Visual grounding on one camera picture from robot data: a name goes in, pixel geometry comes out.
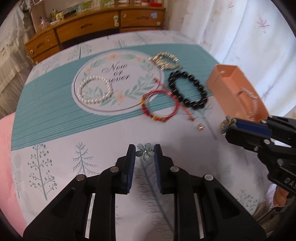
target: red string bracelet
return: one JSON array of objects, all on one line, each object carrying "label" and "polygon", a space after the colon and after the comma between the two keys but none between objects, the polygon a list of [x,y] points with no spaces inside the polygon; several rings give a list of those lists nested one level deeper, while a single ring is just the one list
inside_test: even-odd
[{"label": "red string bracelet", "polygon": [[[142,96],[141,105],[142,105],[142,111],[143,111],[144,115],[151,117],[155,121],[166,122],[167,120],[172,118],[177,113],[179,106],[181,106],[181,108],[188,115],[189,120],[194,121],[193,116],[190,114],[190,112],[187,110],[187,108],[183,104],[181,104],[179,102],[179,100],[173,95],[173,93],[171,91],[169,91],[157,78],[154,78],[154,81],[156,83],[158,83],[159,86],[164,88],[164,90],[153,90],[153,91],[150,91],[147,94]],[[156,115],[151,114],[151,112],[149,111],[149,109],[146,106],[147,98],[149,98],[150,96],[152,96],[154,94],[158,94],[158,93],[166,94],[175,101],[175,109],[174,109],[174,111],[171,114],[169,114],[168,116],[166,116],[166,117],[158,117]]]}]

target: floral curtain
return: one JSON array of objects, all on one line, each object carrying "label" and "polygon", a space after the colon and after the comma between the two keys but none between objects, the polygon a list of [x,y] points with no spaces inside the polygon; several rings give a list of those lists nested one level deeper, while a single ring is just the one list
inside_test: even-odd
[{"label": "floral curtain", "polygon": [[296,104],[296,38],[271,0],[165,0],[165,27],[238,65],[272,115]]}]

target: pearl bracelet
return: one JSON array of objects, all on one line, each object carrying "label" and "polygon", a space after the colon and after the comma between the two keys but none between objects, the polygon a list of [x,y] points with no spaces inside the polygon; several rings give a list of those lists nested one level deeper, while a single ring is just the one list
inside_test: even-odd
[{"label": "pearl bracelet", "polygon": [[[173,62],[175,62],[175,64],[164,60],[163,57],[170,58]],[[157,67],[161,68],[162,70],[176,68],[181,69],[183,67],[178,64],[179,59],[175,55],[168,52],[158,52],[155,56],[150,57],[148,60],[151,60],[153,63],[156,64]]]},{"label": "pearl bracelet", "polygon": [[[93,80],[102,80],[104,82],[104,84],[107,86],[107,91],[108,93],[106,93],[105,95],[103,95],[102,97],[100,98],[96,98],[96,99],[86,99],[83,97],[82,95],[82,90],[83,88],[91,81]],[[78,87],[78,90],[77,90],[77,97],[78,99],[85,103],[85,104],[96,104],[96,103],[99,103],[99,102],[102,102],[106,99],[108,99],[109,97],[111,97],[113,95],[113,88],[112,88],[112,84],[109,80],[107,80],[106,78],[102,77],[102,76],[93,76],[93,77],[90,77],[90,78],[86,78],[84,79],[80,86]]]},{"label": "pearl bracelet", "polygon": [[241,87],[241,91],[237,93],[237,96],[240,96],[240,94],[242,94],[243,92],[245,92],[248,98],[252,99],[253,101],[253,111],[252,112],[248,111],[248,114],[249,114],[248,119],[250,121],[254,121],[254,117],[256,116],[258,111],[258,103],[257,103],[258,96],[254,95],[251,91],[243,87]]}]

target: black bead bracelet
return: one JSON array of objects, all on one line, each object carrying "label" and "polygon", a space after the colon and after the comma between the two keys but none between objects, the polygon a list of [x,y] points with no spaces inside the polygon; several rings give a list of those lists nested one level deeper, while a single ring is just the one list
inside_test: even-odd
[{"label": "black bead bracelet", "polygon": [[[183,95],[180,94],[179,90],[176,88],[175,81],[178,78],[185,78],[185,79],[188,78],[189,81],[192,82],[201,93],[201,96],[202,96],[201,99],[197,102],[196,101],[190,102],[189,99],[184,98]],[[178,98],[179,102],[183,102],[183,104],[186,107],[191,107],[194,110],[202,109],[205,107],[205,104],[207,103],[207,93],[204,91],[203,86],[199,83],[198,80],[194,78],[193,75],[190,75],[187,72],[181,73],[178,70],[176,72],[171,72],[168,78],[168,86],[171,89],[172,93]]]}]

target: floral wreath print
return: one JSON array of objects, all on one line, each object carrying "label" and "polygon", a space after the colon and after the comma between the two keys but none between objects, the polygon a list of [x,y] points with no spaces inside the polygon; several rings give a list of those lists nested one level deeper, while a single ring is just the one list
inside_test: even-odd
[{"label": "floral wreath print", "polygon": [[[131,53],[125,53],[125,54],[111,54],[107,56],[106,58],[96,60],[91,63],[90,67],[86,67],[84,69],[84,76],[87,77],[89,76],[93,68],[100,66],[101,64],[105,63],[107,60],[115,60],[115,59],[127,59],[127,60],[132,60],[136,59],[140,63],[140,67],[144,70],[147,71],[145,76],[139,76],[137,84],[134,85],[133,88],[129,88],[127,90],[114,90],[114,94],[103,101],[100,106],[104,105],[120,105],[126,98],[130,99],[141,99],[141,97],[149,90],[151,90],[155,86],[155,82],[153,80],[153,65],[149,63],[146,59],[143,59],[141,57],[138,57],[136,54],[131,54]],[[84,98],[87,99],[94,99],[94,98],[100,98],[102,97],[105,93],[103,93],[102,89],[99,86],[96,86],[94,88],[88,87],[84,88],[82,95]]]}]

